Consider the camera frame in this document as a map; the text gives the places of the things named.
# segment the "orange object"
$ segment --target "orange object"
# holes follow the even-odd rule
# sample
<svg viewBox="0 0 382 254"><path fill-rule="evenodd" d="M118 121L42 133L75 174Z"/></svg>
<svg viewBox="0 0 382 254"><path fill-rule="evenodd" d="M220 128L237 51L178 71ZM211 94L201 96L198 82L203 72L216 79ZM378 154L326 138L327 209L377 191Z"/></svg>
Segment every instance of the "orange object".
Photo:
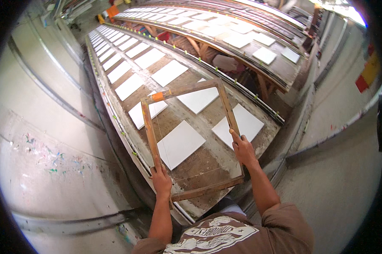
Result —
<svg viewBox="0 0 382 254"><path fill-rule="evenodd" d="M111 8L107 9L108 17L111 19L111 22L115 22L112 17L114 17L116 14L119 13L119 10L117 9L116 5L112 5Z"/></svg>

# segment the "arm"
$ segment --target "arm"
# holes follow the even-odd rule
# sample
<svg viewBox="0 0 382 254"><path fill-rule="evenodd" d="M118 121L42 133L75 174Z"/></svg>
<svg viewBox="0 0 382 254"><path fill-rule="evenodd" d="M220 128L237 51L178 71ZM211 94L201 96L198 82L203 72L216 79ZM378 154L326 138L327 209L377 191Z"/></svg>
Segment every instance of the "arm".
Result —
<svg viewBox="0 0 382 254"><path fill-rule="evenodd" d="M164 165L162 167L152 167L150 171L152 172L153 186L156 190L156 205L154 206L148 237L157 238L164 244L168 244L171 242L171 236L173 235L173 225L168 205L172 182Z"/></svg>
<svg viewBox="0 0 382 254"><path fill-rule="evenodd" d="M234 141L232 145L236 158L249 170L254 201L260 215L263 216L263 213L267 209L281 203L280 197L260 167L259 161L256 160L253 145L251 145L244 135L239 137L232 129L229 129L229 132Z"/></svg>

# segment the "man's right hand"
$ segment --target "man's right hand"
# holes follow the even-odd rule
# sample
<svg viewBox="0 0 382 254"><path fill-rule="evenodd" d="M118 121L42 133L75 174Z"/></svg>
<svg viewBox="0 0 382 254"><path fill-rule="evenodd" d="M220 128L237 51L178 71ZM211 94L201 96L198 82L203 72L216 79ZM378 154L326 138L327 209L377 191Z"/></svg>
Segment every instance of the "man's right hand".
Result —
<svg viewBox="0 0 382 254"><path fill-rule="evenodd" d="M247 169L252 169L257 163L254 153L253 145L247 140L245 135L239 136L233 129L229 129L229 133L232 135L232 146L235 150L236 158L244 164Z"/></svg>

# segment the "metal pipe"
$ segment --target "metal pipe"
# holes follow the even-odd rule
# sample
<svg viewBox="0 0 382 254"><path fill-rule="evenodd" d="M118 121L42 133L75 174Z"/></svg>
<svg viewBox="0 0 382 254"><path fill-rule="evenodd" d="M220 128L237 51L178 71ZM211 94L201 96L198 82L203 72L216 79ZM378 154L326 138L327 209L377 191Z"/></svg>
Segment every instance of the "metal pipe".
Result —
<svg viewBox="0 0 382 254"><path fill-rule="evenodd" d="M36 39L40 42L41 44L41 47L44 49L44 51L46 52L46 54L50 57L50 59L53 61L54 64L56 64L57 68L60 69L60 71L67 77L67 79L69 81L71 81L71 83L78 89L82 92L82 94L84 94L85 96L87 96L88 98L92 98L91 95L89 95L87 92L85 92L82 87L80 86L80 84L66 71L66 69L58 62L58 60L56 59L56 57L51 53L51 51L47 48L46 44L44 43L44 41L41 39L40 37L40 34L39 32L37 31L36 27L34 26L33 22L32 22L32 19L30 18L30 16L28 14L26 14L26 19L27 19L27 23L29 24L33 34L35 35Z"/></svg>
<svg viewBox="0 0 382 254"><path fill-rule="evenodd" d="M37 86L45 92L50 98L52 98L58 105L60 105L63 109L70 112L73 116L81 120L83 123L99 129L103 132L105 130L88 119L86 116L84 116L81 112L76 110L73 106L71 106L69 103L67 103L62 97L60 97L55 91L53 91L45 82L43 82L38 75L34 73L34 71L31 69L30 66L27 65L25 59L23 58L19 48L17 47L15 40L11 36L8 41L8 46L12 52L12 54L15 56L16 61L21 66L21 68L25 71L25 73L37 84Z"/></svg>

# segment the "wooden frame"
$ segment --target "wooden frame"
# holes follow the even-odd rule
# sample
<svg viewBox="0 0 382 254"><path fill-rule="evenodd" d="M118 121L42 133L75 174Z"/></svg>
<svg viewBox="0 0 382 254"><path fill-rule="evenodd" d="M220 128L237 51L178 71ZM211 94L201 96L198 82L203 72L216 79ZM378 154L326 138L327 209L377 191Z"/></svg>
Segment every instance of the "wooden frame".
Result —
<svg viewBox="0 0 382 254"><path fill-rule="evenodd" d="M222 101L223 107L225 109L225 115L227 118L227 122L229 124L229 128L233 129L238 135L240 135L239 128L236 123L235 115L233 114L232 108L230 107L229 99L227 97L225 87L220 78L202 81L195 84L189 84L182 87L173 88L163 92L152 94L150 96L147 96L141 99L140 101L141 101L141 108L143 111L143 118L144 118L144 124L146 128L147 139L149 141L149 147L152 153L153 162L155 166L157 165L161 166L162 161L161 161L160 153L157 147L156 136L154 135L154 128L153 128L152 117L150 115L149 105L152 103L165 100L165 99L173 98L183 94L188 94L198 90L208 89L211 87L216 87L218 89L220 100ZM206 187L171 194L171 201L175 202L175 201L187 200L194 197L199 197L214 191L227 189L232 186L235 186L236 184L242 183L244 181L243 180L244 171L243 171L242 165L240 165L240 170L242 174L235 178L222 181L213 185L209 185Z"/></svg>

